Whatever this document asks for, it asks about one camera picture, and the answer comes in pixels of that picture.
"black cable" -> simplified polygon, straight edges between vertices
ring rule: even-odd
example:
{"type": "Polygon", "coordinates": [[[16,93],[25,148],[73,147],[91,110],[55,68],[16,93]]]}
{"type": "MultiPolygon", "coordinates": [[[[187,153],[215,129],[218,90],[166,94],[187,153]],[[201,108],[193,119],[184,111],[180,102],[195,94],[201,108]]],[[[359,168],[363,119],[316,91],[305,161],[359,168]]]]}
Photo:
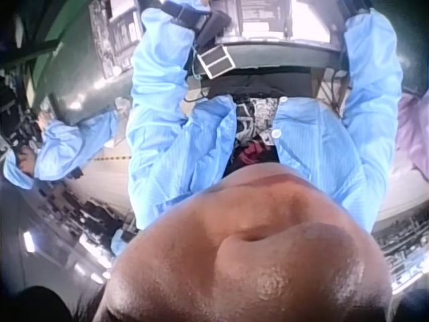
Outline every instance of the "black cable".
{"type": "Polygon", "coordinates": [[[200,97],[198,97],[197,99],[191,99],[191,100],[188,100],[188,99],[186,99],[186,97],[183,99],[185,102],[187,102],[187,103],[195,103],[195,102],[198,102],[198,101],[201,101],[202,99],[206,99],[207,98],[207,95],[205,95],[203,92],[202,92],[202,88],[201,88],[201,90],[200,90],[200,97]]]}

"fluorescent light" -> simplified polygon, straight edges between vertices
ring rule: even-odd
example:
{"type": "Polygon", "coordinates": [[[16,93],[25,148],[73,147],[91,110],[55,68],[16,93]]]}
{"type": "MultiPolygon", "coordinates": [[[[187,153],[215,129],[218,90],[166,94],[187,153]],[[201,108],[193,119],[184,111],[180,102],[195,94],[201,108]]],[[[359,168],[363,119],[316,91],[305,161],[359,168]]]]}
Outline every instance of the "fluorescent light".
{"type": "Polygon", "coordinates": [[[106,278],[107,280],[110,280],[111,275],[109,272],[104,272],[103,277],[106,278]]]}
{"type": "Polygon", "coordinates": [[[108,260],[104,255],[102,255],[100,249],[90,243],[87,242],[87,236],[82,234],[79,238],[79,243],[96,259],[97,262],[103,265],[104,268],[109,269],[112,267],[112,263],[108,260]]]}
{"type": "Polygon", "coordinates": [[[330,42],[330,31],[306,3],[292,0],[292,39],[330,42]]]}
{"type": "Polygon", "coordinates": [[[104,78],[100,78],[97,82],[94,83],[94,89],[102,89],[106,86],[107,81],[104,78]]]}
{"type": "Polygon", "coordinates": [[[36,251],[36,247],[34,247],[33,237],[29,231],[24,233],[24,243],[27,252],[34,253],[36,251]]]}
{"type": "Polygon", "coordinates": [[[73,110],[82,109],[82,104],[80,104],[80,102],[78,101],[75,101],[70,104],[70,109],[73,109],[73,110]]]}
{"type": "Polygon", "coordinates": [[[122,68],[120,66],[114,66],[112,72],[115,76],[119,76],[122,73],[122,68]]]}
{"type": "Polygon", "coordinates": [[[95,273],[91,274],[91,280],[93,280],[97,284],[104,284],[104,282],[105,282],[99,275],[97,275],[95,273]]]}
{"type": "Polygon", "coordinates": [[[417,275],[413,276],[409,280],[407,280],[405,283],[403,283],[400,287],[395,288],[392,292],[393,295],[396,295],[398,293],[401,293],[403,290],[405,290],[409,285],[413,284],[415,281],[417,281],[420,277],[423,276],[423,273],[418,273],[417,275]]]}
{"type": "Polygon", "coordinates": [[[86,272],[85,270],[82,268],[82,266],[80,266],[79,264],[74,265],[74,270],[82,276],[85,276],[86,272]]]}
{"type": "Polygon", "coordinates": [[[112,267],[112,263],[110,263],[110,261],[104,256],[100,256],[97,260],[104,268],[109,269],[112,267]]]}

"person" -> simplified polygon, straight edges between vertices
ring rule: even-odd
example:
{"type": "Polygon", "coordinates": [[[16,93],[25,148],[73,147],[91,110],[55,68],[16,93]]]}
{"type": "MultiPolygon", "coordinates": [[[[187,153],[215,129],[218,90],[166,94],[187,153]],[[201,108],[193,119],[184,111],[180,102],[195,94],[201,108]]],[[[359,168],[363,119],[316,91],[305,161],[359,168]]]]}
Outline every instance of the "person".
{"type": "Polygon", "coordinates": [[[141,17],[127,126],[141,232],[81,321],[385,321],[389,270],[369,232],[401,96],[388,20],[347,21],[353,90],[339,119],[313,99],[260,95],[203,99],[186,117],[194,32],[159,9],[141,17]],[[237,133],[242,109],[265,117],[254,137],[237,133]]]}
{"type": "Polygon", "coordinates": [[[33,150],[22,146],[17,155],[10,151],[3,166],[5,178],[23,189],[31,189],[35,179],[60,180],[86,165],[115,137],[118,112],[108,110],[69,126],[41,111],[38,125],[42,130],[42,147],[33,150]]]}

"black strap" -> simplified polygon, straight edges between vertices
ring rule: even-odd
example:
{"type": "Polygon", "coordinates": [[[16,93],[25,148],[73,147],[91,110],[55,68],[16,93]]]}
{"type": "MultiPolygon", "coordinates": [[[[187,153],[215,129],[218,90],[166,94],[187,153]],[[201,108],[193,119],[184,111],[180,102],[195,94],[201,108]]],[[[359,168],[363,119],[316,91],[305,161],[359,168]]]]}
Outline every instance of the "black strap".
{"type": "Polygon", "coordinates": [[[195,10],[189,5],[179,5],[172,1],[164,1],[160,9],[175,18],[176,22],[181,26],[192,30],[200,28],[201,19],[210,14],[209,12],[195,10]]]}

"cable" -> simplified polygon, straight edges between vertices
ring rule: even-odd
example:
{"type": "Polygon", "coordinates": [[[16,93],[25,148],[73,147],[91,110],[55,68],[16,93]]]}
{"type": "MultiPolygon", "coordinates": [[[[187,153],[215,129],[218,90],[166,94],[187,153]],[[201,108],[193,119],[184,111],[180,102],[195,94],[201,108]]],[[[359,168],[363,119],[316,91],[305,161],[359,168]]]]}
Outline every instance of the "cable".
{"type": "Polygon", "coordinates": [[[191,100],[188,100],[188,99],[186,99],[186,97],[183,99],[185,102],[187,102],[187,103],[195,103],[195,102],[198,102],[198,101],[201,101],[202,99],[206,99],[207,98],[207,95],[205,95],[203,92],[202,92],[202,88],[201,88],[201,90],[200,90],[200,97],[199,98],[197,98],[197,99],[191,99],[191,100]]]}

